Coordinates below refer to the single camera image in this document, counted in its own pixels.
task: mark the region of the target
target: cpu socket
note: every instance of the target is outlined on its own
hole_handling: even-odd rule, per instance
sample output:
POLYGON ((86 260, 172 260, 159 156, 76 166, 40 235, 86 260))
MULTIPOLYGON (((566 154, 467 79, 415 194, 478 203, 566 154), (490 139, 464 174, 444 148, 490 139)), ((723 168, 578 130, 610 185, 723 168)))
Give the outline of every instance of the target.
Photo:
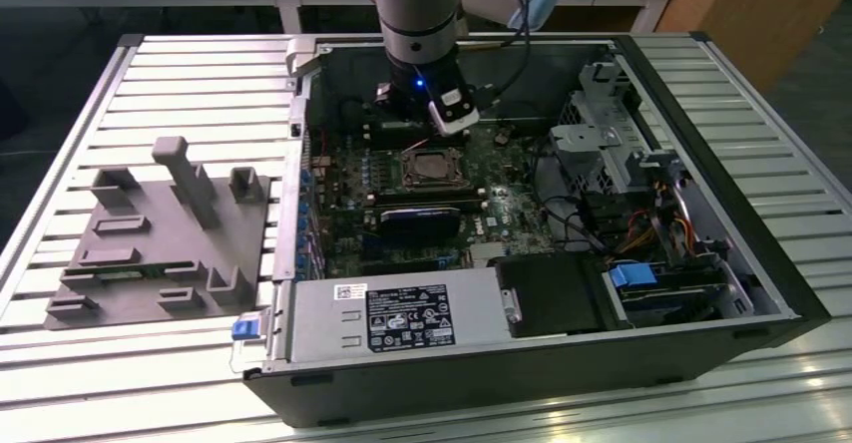
POLYGON ((412 150, 400 155, 403 186, 411 191, 460 188, 467 186, 456 149, 412 150))

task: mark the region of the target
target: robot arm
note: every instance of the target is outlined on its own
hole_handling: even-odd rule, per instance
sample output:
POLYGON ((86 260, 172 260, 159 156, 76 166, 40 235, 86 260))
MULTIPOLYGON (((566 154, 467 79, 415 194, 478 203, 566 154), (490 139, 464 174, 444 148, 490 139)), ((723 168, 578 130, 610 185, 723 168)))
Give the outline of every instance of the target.
POLYGON ((378 102, 404 118, 430 117, 451 135, 479 121, 479 111, 499 97, 492 86, 472 88, 456 63, 456 11, 523 30, 538 29, 556 0, 376 0, 392 62, 391 83, 378 102))

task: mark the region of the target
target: gray floor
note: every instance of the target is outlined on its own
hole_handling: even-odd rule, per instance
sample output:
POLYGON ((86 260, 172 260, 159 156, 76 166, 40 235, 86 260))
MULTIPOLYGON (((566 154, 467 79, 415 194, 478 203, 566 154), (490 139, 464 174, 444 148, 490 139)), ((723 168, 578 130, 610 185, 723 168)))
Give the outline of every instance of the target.
MULTIPOLYGON (((0 141, 0 246, 60 148, 119 36, 280 32, 275 10, 110 9, 92 23, 78 9, 0 9, 0 82, 31 123, 0 141)), ((311 16, 323 27, 326 16, 311 16)), ((770 94, 808 145, 852 187, 852 0, 847 0, 770 94)), ((0 128, 4 125, 0 113, 0 128)))

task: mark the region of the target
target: metal bracket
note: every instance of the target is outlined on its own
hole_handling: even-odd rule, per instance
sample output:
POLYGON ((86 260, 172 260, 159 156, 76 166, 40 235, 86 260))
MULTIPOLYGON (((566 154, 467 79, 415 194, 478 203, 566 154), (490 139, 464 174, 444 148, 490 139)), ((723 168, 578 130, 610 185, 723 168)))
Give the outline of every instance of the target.
POLYGON ((520 313, 520 303, 518 302, 518 293, 514 288, 500 291, 500 300, 503 301, 506 320, 510 323, 519 323, 523 320, 523 314, 520 313))
POLYGON ((618 134, 591 125, 556 126, 550 130, 555 147, 563 152, 599 152, 620 145, 618 134))
POLYGON ((292 78, 304 77, 306 74, 320 67, 320 61, 316 59, 319 54, 316 37, 299 36, 291 39, 284 62, 292 78))
POLYGON ((583 67, 580 85, 590 100, 610 100, 630 87, 630 79, 616 62, 598 62, 583 67))
POLYGON ((631 186, 644 186, 646 169, 666 169, 675 162, 679 162, 678 154, 670 151, 634 152, 624 163, 631 186))
POLYGON ((284 90, 288 92, 296 92, 299 90, 299 78, 290 77, 284 80, 284 90))

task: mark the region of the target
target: gray plastic base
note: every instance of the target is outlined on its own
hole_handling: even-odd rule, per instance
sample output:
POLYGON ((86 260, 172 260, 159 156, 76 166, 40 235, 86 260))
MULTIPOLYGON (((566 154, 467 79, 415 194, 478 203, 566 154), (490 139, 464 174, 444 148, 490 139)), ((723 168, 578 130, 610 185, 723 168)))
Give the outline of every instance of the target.
POLYGON ((99 173, 92 193, 100 203, 51 299, 46 328, 236 315, 254 308, 271 179, 252 169, 235 169, 230 179, 208 179, 200 166, 192 170, 188 187, 138 183, 127 169, 99 173), (199 205, 207 207, 202 218, 199 205))

